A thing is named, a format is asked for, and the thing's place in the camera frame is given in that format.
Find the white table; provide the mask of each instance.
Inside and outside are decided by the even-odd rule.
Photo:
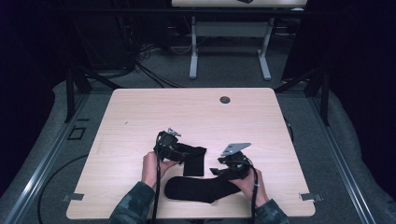
[[[172,0],[172,7],[267,7],[295,8],[304,7],[306,0],[253,0],[246,4],[237,0]],[[198,49],[197,36],[249,36],[263,37],[262,48],[257,50],[264,80],[271,80],[265,53],[273,29],[274,19],[268,22],[214,22],[191,20],[191,65],[190,78],[197,78]]]
[[[223,104],[222,96],[231,102]],[[169,127],[181,134],[180,143],[207,148],[200,178],[214,177],[209,168],[226,168],[217,158],[228,144],[248,142],[243,153],[262,170],[268,196],[288,216],[315,213],[313,203],[299,197],[309,190],[273,90],[129,89],[113,92],[75,190],[84,197],[71,201],[67,216],[109,218],[140,180],[142,158],[158,132]],[[177,165],[162,179],[157,218],[250,217],[250,203],[241,192],[212,204],[167,199],[167,180],[182,174],[183,166]]]

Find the dark background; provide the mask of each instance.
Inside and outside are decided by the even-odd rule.
[[[105,0],[95,4],[112,6]],[[153,5],[165,6],[159,1]],[[114,18],[96,18],[99,21],[74,18],[74,23],[64,17],[55,20],[37,11],[31,1],[7,1],[1,8],[0,194],[3,194],[39,136],[53,105],[52,88],[64,81],[69,65],[122,69],[131,66],[131,50],[125,47]],[[311,0],[307,5],[308,11],[346,8],[346,17],[302,19],[283,78],[326,66],[331,90],[339,97],[358,134],[363,161],[376,182],[396,198],[395,13],[391,4],[385,2]],[[163,22],[149,22],[152,26],[147,25],[146,30],[163,29]],[[90,31],[94,25],[101,31],[96,35]],[[146,37],[166,47],[166,38],[149,32]],[[89,38],[93,46],[84,44],[84,38]]]

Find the black curtain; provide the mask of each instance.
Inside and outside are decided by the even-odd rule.
[[[389,1],[335,2],[339,3],[334,6],[334,1],[308,3],[308,10],[327,8],[350,13],[328,20],[302,20],[283,78],[297,77],[328,65],[330,89],[342,102],[355,127],[362,160],[377,184],[396,198],[394,7]],[[334,50],[333,43],[337,41],[341,45]]]
[[[40,135],[54,102],[52,88],[64,80],[72,36],[32,1],[6,1],[0,8],[0,195]]]

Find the metal bracket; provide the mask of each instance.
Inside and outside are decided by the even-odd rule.
[[[172,128],[168,128],[168,133],[172,134],[173,136],[180,136],[181,137],[181,134],[175,132]]]
[[[221,156],[233,155],[245,147],[250,147],[250,145],[250,143],[231,143],[224,149],[224,151],[221,153]]]
[[[312,201],[312,202],[320,202],[323,201],[323,197],[320,194],[313,194],[313,193],[300,193],[300,198],[303,201]]]
[[[84,197],[84,194],[77,194],[77,193],[72,193],[70,195],[65,194],[61,201],[64,203],[70,203],[70,201],[72,200],[76,200],[76,201],[82,201],[82,198]]]

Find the wooden table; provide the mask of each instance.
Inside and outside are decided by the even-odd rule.
[[[231,102],[222,103],[222,96]],[[243,153],[262,170],[268,196],[288,216],[315,213],[312,202],[299,198],[309,190],[273,90],[129,89],[113,92],[75,190],[84,197],[71,201],[67,216],[109,218],[140,180],[142,158],[153,149],[158,132],[169,127],[181,134],[180,143],[207,148],[203,178],[214,177],[209,168],[227,168],[217,158],[228,144],[251,143]],[[183,166],[177,165],[162,179],[157,218],[250,216],[241,192],[212,204],[167,199],[167,180],[182,174]]]

